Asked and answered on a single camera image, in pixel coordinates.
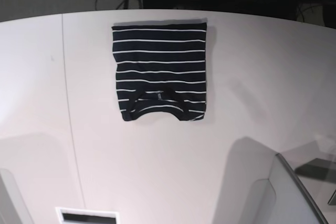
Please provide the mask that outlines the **white slotted panel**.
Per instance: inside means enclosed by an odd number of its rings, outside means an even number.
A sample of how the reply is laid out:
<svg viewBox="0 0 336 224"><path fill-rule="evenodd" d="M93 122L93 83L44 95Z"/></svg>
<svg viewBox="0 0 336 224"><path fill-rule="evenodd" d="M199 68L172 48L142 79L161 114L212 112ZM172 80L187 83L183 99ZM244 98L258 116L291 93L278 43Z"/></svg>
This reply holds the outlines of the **white slotted panel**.
<svg viewBox="0 0 336 224"><path fill-rule="evenodd" d="M120 215L114 211L55 208L59 223L113 223L120 224Z"/></svg>

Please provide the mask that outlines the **navy white striped t-shirt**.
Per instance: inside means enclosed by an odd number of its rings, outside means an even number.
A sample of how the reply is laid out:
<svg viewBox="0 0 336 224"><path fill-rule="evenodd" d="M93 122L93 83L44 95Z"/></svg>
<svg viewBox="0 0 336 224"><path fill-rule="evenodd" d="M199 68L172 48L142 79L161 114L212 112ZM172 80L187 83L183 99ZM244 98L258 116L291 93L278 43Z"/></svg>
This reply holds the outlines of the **navy white striped t-shirt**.
<svg viewBox="0 0 336 224"><path fill-rule="evenodd" d="M112 34L115 87L125 121L154 112L180 121L204 118L206 23L115 25Z"/></svg>

